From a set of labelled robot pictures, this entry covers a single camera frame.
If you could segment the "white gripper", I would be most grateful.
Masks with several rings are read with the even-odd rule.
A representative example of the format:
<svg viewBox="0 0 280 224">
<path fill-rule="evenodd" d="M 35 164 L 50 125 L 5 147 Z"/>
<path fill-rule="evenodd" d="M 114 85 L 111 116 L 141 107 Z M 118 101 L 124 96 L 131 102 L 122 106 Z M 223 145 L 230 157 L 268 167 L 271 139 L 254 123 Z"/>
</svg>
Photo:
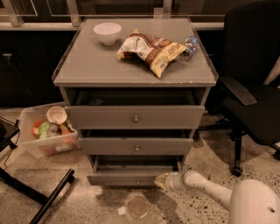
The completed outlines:
<svg viewBox="0 0 280 224">
<path fill-rule="evenodd" d="M 155 177 L 154 184 L 165 191 L 167 189 L 169 191 L 183 191 L 182 176 L 183 174 L 178 172 L 163 173 Z"/>
</svg>

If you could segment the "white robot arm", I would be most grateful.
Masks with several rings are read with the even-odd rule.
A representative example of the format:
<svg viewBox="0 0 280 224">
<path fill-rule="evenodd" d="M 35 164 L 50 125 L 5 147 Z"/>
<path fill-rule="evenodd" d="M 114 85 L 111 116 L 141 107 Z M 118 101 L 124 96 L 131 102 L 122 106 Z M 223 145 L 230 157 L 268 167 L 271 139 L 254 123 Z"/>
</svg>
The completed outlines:
<svg viewBox="0 0 280 224">
<path fill-rule="evenodd" d="M 228 224 L 280 224 L 280 198 L 263 182 L 245 179 L 230 190 L 196 171 L 167 172 L 154 183 L 165 191 L 204 193 L 228 210 Z"/>
</svg>

